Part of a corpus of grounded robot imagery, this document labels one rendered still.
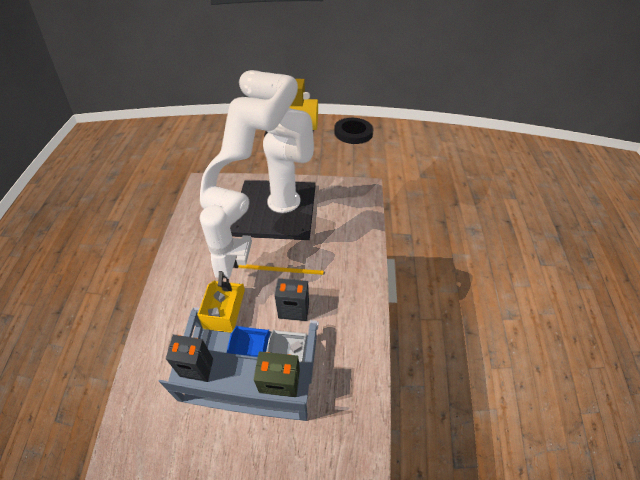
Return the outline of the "olive green case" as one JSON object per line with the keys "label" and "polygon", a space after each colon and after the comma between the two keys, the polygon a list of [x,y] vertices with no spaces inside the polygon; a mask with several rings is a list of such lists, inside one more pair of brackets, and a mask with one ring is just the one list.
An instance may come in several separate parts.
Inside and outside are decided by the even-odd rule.
{"label": "olive green case", "polygon": [[297,355],[258,352],[254,382],[259,393],[296,397],[299,374]]}

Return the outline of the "dark grey case with orange latches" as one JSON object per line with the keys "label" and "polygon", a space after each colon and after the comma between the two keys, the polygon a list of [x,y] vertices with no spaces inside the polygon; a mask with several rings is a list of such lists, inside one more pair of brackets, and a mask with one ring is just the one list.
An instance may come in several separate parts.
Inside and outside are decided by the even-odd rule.
{"label": "dark grey case with orange latches", "polygon": [[179,377],[209,380],[213,357],[203,339],[173,334],[166,360]]}

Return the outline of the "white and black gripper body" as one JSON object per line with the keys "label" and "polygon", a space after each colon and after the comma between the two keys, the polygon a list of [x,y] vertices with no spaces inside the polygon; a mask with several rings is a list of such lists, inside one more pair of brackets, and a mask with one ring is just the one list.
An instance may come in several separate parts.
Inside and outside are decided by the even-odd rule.
{"label": "white and black gripper body", "polygon": [[228,279],[231,276],[236,256],[226,255],[226,254],[215,255],[211,253],[211,262],[212,262],[214,275],[216,278],[218,278],[219,276],[219,271],[223,271],[224,276],[227,277]]}

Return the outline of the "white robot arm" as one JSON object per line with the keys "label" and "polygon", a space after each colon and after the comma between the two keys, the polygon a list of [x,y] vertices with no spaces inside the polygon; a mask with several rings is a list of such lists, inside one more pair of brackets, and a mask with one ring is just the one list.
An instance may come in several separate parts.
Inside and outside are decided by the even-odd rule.
{"label": "white robot arm", "polygon": [[267,131],[263,149],[271,191],[268,206],[275,212],[291,212],[300,204],[294,162],[311,160],[314,138],[311,116],[289,108],[298,90],[294,77],[250,70],[241,75],[239,85],[248,97],[230,103],[221,152],[202,177],[200,204],[204,210],[200,222],[211,253],[236,255],[237,265],[246,266],[251,236],[232,238],[230,226],[246,213],[249,198],[244,193],[216,186],[221,169],[233,161],[249,158],[256,129]]}

